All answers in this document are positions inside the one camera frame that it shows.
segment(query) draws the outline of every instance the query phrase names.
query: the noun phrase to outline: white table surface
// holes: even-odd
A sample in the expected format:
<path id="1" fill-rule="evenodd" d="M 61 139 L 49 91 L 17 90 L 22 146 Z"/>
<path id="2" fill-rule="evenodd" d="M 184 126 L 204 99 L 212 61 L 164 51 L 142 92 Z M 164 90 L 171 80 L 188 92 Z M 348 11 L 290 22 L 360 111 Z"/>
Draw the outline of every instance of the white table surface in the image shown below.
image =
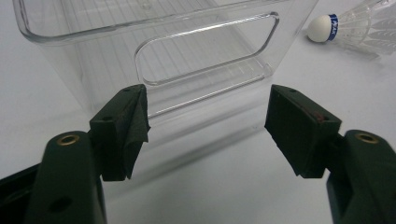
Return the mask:
<path id="1" fill-rule="evenodd" d="M 308 21 L 357 3 L 320 0 Z M 361 129 L 396 147 L 395 59 L 315 45 L 303 30 L 263 97 L 270 84 L 293 87 L 340 118 L 340 133 Z M 54 135 L 89 128 L 89 118 L 39 48 L 20 34 L 9 0 L 0 2 L 0 118 L 0 178 L 39 163 Z M 171 146 L 216 135 L 218 126 L 227 130 L 238 116 L 233 119 Z M 328 173 L 322 179 L 295 176 L 263 128 L 227 142 L 151 177 L 106 184 L 108 222 L 332 223 Z"/>

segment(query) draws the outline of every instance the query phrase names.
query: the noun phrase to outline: plastic bin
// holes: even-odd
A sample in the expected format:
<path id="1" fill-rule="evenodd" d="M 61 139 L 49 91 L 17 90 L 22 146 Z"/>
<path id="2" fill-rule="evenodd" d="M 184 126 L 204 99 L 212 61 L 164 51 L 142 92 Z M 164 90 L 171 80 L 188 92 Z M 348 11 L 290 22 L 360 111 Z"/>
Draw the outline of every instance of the plastic bin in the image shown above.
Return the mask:
<path id="1" fill-rule="evenodd" d="M 318 0 L 14 0 L 84 107 L 144 83 L 149 117 L 271 76 Z"/>

